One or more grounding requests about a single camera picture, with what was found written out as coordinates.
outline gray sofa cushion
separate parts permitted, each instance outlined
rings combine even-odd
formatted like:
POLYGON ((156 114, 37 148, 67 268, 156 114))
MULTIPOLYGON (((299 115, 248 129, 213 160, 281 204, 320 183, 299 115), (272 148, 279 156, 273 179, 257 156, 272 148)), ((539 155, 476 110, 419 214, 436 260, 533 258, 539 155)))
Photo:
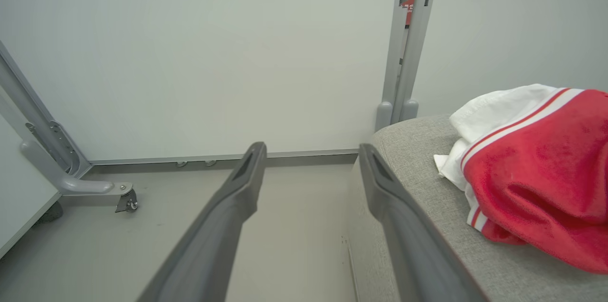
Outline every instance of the gray sofa cushion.
POLYGON ((608 301, 608 276, 571 267, 530 245, 488 241, 466 224, 464 192, 437 174, 434 154, 458 139, 447 116, 386 127, 373 144, 492 301, 608 301))

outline gray fabric upholstery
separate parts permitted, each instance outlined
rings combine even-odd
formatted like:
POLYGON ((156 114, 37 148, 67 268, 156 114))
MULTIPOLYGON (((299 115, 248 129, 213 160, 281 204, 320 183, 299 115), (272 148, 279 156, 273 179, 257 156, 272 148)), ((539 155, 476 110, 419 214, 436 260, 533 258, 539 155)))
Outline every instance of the gray fabric upholstery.
MULTIPOLYGON (((469 206, 464 193, 438 176, 433 160, 434 154, 448 154, 457 139, 447 116, 436 116, 386 127, 374 135, 373 144, 490 300, 608 301, 608 276, 576 269, 530 245, 488 241, 466 224, 469 206)), ((348 233, 360 302, 395 301, 398 293, 394 277, 386 278, 393 273, 391 265, 387 264, 388 250, 380 224, 367 220, 361 225, 352 225, 363 218, 373 218, 369 211, 361 210, 362 206, 367 207, 367 202, 361 179, 356 177, 357 171, 358 168, 354 168, 349 191, 348 233), (369 253, 357 254, 358 250, 369 253), (375 272, 384 270, 381 278, 363 273, 365 266, 374 263, 382 266, 382 269, 374 269, 375 272), (379 293, 376 285, 393 291, 379 293)))

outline metal bracket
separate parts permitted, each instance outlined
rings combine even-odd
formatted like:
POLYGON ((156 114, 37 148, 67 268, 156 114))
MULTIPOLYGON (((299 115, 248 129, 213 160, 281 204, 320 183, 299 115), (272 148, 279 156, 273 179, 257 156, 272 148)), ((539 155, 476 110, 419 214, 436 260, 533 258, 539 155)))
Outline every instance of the metal bracket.
POLYGON ((21 154, 43 174, 52 185, 64 196, 123 196, 133 194, 137 209, 137 197, 132 183, 113 183, 109 181, 85 181, 76 179, 62 170, 50 155, 34 140, 22 142, 21 154))
POLYGON ((51 131, 53 132, 55 138, 57 138, 59 143, 61 143, 61 145, 63 145, 67 149, 67 151, 70 152, 70 154, 72 154, 72 167, 75 166, 76 168, 78 168, 78 155, 76 155, 74 147, 72 146, 72 143, 70 142, 70 139, 67 137, 66 133, 63 131, 63 127, 61 127, 61 124, 52 120, 48 123, 48 125, 50 126, 51 131))
POLYGON ((48 152, 48 154, 55 161, 57 161, 57 159, 55 158, 54 153, 48 148, 48 146, 46 146, 46 144, 44 143, 43 139, 40 137, 39 133, 36 131, 35 125, 32 124, 32 123, 26 123, 26 128, 30 131, 30 133, 32 133, 33 137, 36 138, 36 140, 40 143, 40 145, 43 146, 44 150, 46 150, 46 152, 48 152))
POLYGON ((130 192, 120 196, 118 205, 116 206, 115 213, 124 212, 134 213, 137 210, 139 204, 137 203, 137 194, 132 189, 130 192))

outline white wall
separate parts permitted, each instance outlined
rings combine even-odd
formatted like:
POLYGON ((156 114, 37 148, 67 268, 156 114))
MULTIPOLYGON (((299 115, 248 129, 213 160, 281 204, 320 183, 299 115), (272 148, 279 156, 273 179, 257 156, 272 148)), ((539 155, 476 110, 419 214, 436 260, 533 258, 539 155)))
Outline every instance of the white wall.
POLYGON ((93 162, 356 149, 393 0, 0 0, 0 39, 93 162))
POLYGON ((434 0, 419 116, 532 83, 608 90, 608 0, 434 0))

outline baseboard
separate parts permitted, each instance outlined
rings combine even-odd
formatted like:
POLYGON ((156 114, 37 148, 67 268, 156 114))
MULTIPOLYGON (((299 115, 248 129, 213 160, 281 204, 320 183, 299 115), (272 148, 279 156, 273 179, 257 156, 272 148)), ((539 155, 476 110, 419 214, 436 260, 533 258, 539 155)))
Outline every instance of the baseboard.
POLYGON ((44 204, 44 206, 42 206, 42 208, 40 208, 40 210, 32 218, 30 218, 30 220, 28 220, 28 222, 26 222, 26 224, 24 224, 23 227, 21 227, 21 229, 17 233, 15 233, 15 235, 13 235, 13 237, 10 238, 10 240, 6 244, 4 244, 4 246, 2 246, 2 248, 0 248, 0 257, 3 257, 4 255, 6 255, 6 253, 13 246, 15 246, 15 244, 17 244, 19 239, 21 239, 21 237, 23 237, 23 235, 26 234, 26 232, 29 231, 30 228, 32 228, 32 226, 34 224, 36 224, 36 222, 39 220, 39 218, 44 213, 46 213, 46 211, 48 211, 48 209, 53 205, 53 203, 55 203, 57 200, 59 200, 60 197, 61 197, 61 194, 59 192, 55 193, 55 195, 53 195, 52 198, 50 198, 50 200, 48 200, 48 202, 46 204, 44 204))
MULTIPOLYGON (((358 153, 358 152, 359 152, 359 149, 269 152, 267 157, 269 159, 272 159, 272 158, 276 158, 276 157, 347 155, 349 153, 358 153)), ((158 157, 155 159, 89 160, 89 162, 93 166, 108 166, 108 165, 116 165, 116 164, 150 164, 150 163, 169 163, 169 162, 240 160, 242 157, 243 157, 242 154, 234 154, 234 155, 190 156, 190 157, 158 157)))

